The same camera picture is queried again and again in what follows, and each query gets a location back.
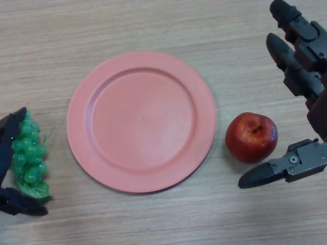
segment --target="grape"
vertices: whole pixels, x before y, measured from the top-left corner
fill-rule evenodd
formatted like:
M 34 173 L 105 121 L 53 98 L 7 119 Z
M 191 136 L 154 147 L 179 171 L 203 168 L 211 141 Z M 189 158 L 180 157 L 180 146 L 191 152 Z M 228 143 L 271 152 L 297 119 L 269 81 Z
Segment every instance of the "grape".
M 22 150 L 22 142 L 20 142 L 19 140 L 14 140 L 12 142 L 12 150 L 15 153 L 19 153 Z
M 41 162 L 38 166 L 39 171 L 42 175 L 44 175 L 46 173 L 46 171 L 48 170 L 47 166 L 45 165 L 44 162 Z
M 35 121 L 32 122 L 31 127 L 32 127 L 32 130 L 35 130 L 35 131 L 39 131 L 40 130 L 39 124 L 37 122 L 35 122 Z
M 25 149 L 25 155 L 28 161 L 33 160 L 33 158 L 38 156 L 38 149 L 36 146 L 30 146 Z
M 27 170 L 24 180 L 28 184 L 34 184 L 37 182 L 40 176 L 40 171 L 36 167 L 31 167 L 29 170 Z
M 26 157 L 22 154 L 14 154 L 12 156 L 12 161 L 14 162 L 15 165 L 17 166 L 23 166 L 26 163 Z
M 22 148 L 25 150 L 27 148 L 29 148 L 30 146 L 32 146 L 32 140 L 30 138 L 23 138 L 21 139 L 21 144 L 22 144 Z
M 40 157 L 43 157 L 47 152 L 46 146 L 44 144 L 38 145 L 37 152 Z
M 37 132 L 36 130 L 32 130 L 32 132 L 28 135 L 28 137 L 32 141 L 37 140 L 37 138 L 39 137 L 39 132 Z
M 41 157 L 34 157 L 30 160 L 31 164 L 34 166 L 38 166 L 43 162 L 43 159 Z
M 13 172 L 20 176 L 20 175 L 24 175 L 25 172 L 26 172 L 26 167 L 24 165 L 17 165 L 17 164 L 14 164 L 13 166 Z
M 20 134 L 23 136 L 27 136 L 32 132 L 31 125 L 23 124 L 20 129 Z

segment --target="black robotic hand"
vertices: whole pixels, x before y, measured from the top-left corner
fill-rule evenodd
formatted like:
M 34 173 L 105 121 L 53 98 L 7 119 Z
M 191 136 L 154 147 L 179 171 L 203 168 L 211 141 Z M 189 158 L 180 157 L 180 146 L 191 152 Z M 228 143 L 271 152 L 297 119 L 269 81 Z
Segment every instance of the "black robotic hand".
M 322 172 L 327 165 L 327 32 L 317 22 L 308 22 L 295 6 L 274 0 L 270 12 L 285 40 L 268 34 L 267 49 L 285 75 L 284 84 L 294 96 L 304 96 L 308 121 L 323 142 L 306 139 L 290 145 L 278 159 L 271 159 L 247 173 L 238 186 L 252 188 L 285 179 L 293 182 Z

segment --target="wooden table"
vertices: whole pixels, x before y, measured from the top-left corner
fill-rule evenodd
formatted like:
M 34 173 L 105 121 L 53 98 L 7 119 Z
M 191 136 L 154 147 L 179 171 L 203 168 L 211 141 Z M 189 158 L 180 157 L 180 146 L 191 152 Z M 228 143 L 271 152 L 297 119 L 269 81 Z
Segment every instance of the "wooden table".
M 280 157 L 289 144 L 317 135 L 304 98 L 283 84 L 266 49 L 280 37 L 268 0 L 2 0 L 0 115 L 27 106 L 48 141 L 49 215 L 0 213 L 1 245 L 323 245 L 327 239 L 327 174 L 292 184 L 237 187 L 251 166 L 226 151 L 224 135 L 244 111 L 271 117 Z M 325 0 L 289 0 L 307 20 L 327 27 Z M 130 51 L 158 51 L 189 63 L 217 103 L 212 150 L 186 181 L 152 195 L 126 195 L 93 181 L 67 143 L 69 100 L 88 72 Z M 11 185 L 8 174 L 4 186 Z

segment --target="green grapes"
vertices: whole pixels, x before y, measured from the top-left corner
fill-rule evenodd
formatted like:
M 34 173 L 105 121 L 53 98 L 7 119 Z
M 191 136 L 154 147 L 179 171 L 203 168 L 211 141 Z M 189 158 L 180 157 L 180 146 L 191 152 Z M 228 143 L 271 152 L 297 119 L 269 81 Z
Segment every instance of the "green grapes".
M 25 149 L 25 155 L 26 158 L 31 161 L 33 158 L 38 156 L 38 149 L 37 146 L 30 146 L 28 148 Z
M 20 142 L 24 150 L 32 146 L 32 140 L 30 138 L 25 137 Z
M 47 148 L 39 143 L 39 124 L 31 119 L 27 111 L 25 119 L 19 124 L 20 136 L 12 142 L 14 152 L 11 170 L 14 180 L 22 192 L 35 198 L 47 197 L 49 186 L 43 181 L 48 171 L 44 163 Z
M 12 157 L 12 161 L 16 165 L 23 166 L 26 163 L 27 160 L 26 160 L 26 156 L 24 156 L 22 154 L 14 153 L 14 155 Z
M 41 163 L 43 162 L 43 159 L 41 157 L 34 157 L 30 160 L 30 163 L 33 165 L 33 166 L 38 166 L 40 165 Z
M 39 137 L 39 132 L 37 132 L 36 130 L 31 131 L 31 133 L 28 135 L 28 137 L 33 141 L 36 141 Z
M 41 175 L 40 170 L 36 167 L 31 167 L 24 175 L 24 180 L 28 184 L 34 184 Z

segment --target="apple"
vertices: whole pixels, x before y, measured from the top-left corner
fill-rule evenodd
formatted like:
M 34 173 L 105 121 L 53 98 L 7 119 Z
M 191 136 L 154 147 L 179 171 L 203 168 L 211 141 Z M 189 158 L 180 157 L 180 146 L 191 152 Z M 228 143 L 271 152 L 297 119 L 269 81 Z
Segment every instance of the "apple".
M 225 142 L 230 153 L 240 162 L 257 163 L 276 148 L 277 127 L 267 116 L 244 112 L 228 126 Z

